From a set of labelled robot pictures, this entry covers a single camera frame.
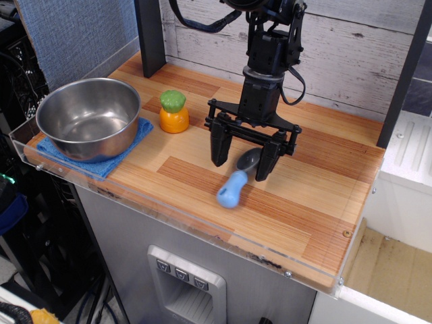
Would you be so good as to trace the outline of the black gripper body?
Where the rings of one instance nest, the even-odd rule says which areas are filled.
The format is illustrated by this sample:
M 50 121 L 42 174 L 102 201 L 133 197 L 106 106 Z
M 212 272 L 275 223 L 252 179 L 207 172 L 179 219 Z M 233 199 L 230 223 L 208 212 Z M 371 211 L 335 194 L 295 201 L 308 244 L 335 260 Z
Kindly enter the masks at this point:
M 244 80 L 239 103 L 209 100 L 206 127 L 211 131 L 212 122 L 218 119 L 229 126 L 232 137 L 260 146 L 271 139 L 285 140 L 285 155 L 293 155 L 297 136 L 302 129 L 282 119 L 276 112 L 279 99 L 284 97 L 282 81 L 282 77 L 248 75 Z

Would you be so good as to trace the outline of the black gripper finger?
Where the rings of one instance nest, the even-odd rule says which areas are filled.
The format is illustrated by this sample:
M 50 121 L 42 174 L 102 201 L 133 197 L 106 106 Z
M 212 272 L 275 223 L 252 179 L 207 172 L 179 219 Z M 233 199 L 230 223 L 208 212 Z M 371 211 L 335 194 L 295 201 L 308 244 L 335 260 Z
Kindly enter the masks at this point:
M 279 158 L 286 153 L 286 141 L 271 139 L 267 141 L 262 150 L 258 167 L 256 169 L 255 180 L 258 182 L 267 179 L 273 171 Z
M 216 119 L 211 124 L 211 160 L 217 166 L 227 161 L 232 143 L 229 126 Z

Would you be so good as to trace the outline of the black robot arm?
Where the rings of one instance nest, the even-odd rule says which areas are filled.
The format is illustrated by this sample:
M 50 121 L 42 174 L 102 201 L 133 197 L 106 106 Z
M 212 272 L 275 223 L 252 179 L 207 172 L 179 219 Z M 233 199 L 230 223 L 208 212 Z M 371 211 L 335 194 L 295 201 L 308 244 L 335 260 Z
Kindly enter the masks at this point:
M 261 145 L 256 181 L 267 179 L 278 159 L 293 155 L 300 126 L 277 114 L 285 99 L 285 72 L 301 80 L 293 68 L 303 52 L 301 28 L 307 5 L 303 1 L 227 1 L 246 12 L 248 63 L 239 103 L 211 99 L 205 125 L 211 132 L 211 160 L 216 166 L 227 161 L 233 137 Z

